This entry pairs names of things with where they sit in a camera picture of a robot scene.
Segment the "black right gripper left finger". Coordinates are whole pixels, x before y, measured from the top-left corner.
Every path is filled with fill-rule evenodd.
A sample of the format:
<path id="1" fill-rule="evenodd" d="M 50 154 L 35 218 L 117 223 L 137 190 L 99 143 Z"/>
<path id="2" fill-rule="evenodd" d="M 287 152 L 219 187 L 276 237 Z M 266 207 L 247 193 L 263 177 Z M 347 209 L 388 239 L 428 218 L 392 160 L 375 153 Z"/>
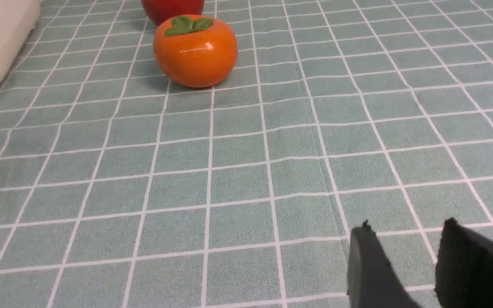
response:
<path id="1" fill-rule="evenodd" d="M 367 220 L 350 233 L 347 294 L 351 308 L 419 308 Z"/>

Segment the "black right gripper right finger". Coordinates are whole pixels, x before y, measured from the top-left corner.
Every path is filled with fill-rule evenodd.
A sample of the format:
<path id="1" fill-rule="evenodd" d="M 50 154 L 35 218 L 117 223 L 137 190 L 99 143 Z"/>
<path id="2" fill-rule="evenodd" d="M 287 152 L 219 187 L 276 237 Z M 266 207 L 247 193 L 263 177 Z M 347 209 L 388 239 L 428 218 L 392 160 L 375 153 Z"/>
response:
<path id="1" fill-rule="evenodd" d="M 435 293 L 442 308 L 493 308 L 493 240 L 445 220 Z"/>

